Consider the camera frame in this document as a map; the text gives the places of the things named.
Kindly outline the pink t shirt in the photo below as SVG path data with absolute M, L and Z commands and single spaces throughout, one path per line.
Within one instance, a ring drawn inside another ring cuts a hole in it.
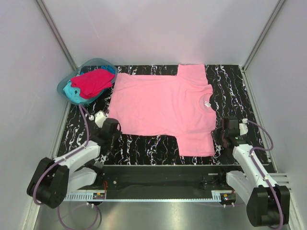
M 119 121 L 124 134 L 173 136 L 180 156 L 209 157 L 215 154 L 212 95 L 203 64 L 179 65 L 175 76 L 120 73 L 109 117 Z

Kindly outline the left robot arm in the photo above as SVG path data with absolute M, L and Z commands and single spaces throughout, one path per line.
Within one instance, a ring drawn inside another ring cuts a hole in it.
M 86 163 L 108 151 L 121 134 L 119 121 L 106 118 L 95 135 L 73 151 L 54 159 L 43 158 L 30 180 L 26 193 L 37 205 L 57 208 L 65 197 L 80 188 L 90 186 L 97 190 L 103 186 L 103 177 Z

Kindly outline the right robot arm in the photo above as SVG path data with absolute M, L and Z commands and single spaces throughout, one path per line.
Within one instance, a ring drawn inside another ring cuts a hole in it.
M 266 171 L 247 138 L 247 119 L 224 117 L 222 126 L 213 131 L 218 144 L 232 152 L 241 171 L 230 171 L 218 177 L 218 185 L 224 190 L 233 188 L 246 205 L 248 219 L 254 227 L 280 230 L 289 222 L 290 191 L 279 185 Z

